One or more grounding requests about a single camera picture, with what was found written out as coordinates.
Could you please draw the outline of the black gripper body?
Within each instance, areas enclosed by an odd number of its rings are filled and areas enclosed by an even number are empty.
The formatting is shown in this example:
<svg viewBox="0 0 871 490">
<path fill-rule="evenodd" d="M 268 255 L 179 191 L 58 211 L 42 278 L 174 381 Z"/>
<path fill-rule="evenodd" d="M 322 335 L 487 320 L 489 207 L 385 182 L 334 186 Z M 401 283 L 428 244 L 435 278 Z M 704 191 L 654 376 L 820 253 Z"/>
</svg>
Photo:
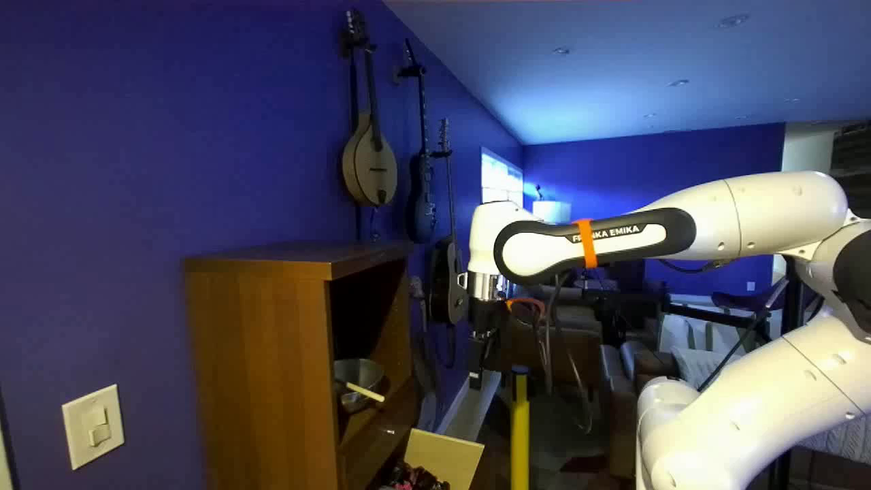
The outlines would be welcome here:
<svg viewBox="0 0 871 490">
<path fill-rule="evenodd" d="M 485 381 L 487 358 L 498 346 L 502 329 L 510 323 L 507 302 L 472 302 L 472 362 L 468 385 L 480 389 Z"/>
</svg>

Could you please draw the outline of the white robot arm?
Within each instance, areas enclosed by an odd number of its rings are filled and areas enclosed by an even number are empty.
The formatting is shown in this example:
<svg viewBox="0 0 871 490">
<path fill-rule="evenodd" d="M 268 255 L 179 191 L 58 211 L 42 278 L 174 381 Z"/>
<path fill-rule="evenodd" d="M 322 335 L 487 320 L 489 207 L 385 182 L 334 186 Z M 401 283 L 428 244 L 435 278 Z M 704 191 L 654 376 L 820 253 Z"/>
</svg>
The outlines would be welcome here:
<svg viewBox="0 0 871 490">
<path fill-rule="evenodd" d="M 631 257 L 787 255 L 823 297 L 808 323 L 743 354 L 702 389 L 654 378 L 638 396 L 638 490 L 745 490 L 800 441 L 871 410 L 871 221 L 823 170 L 711 178 L 619 216 L 542 222 L 510 201 L 474 208 L 472 297 Z"/>
</svg>

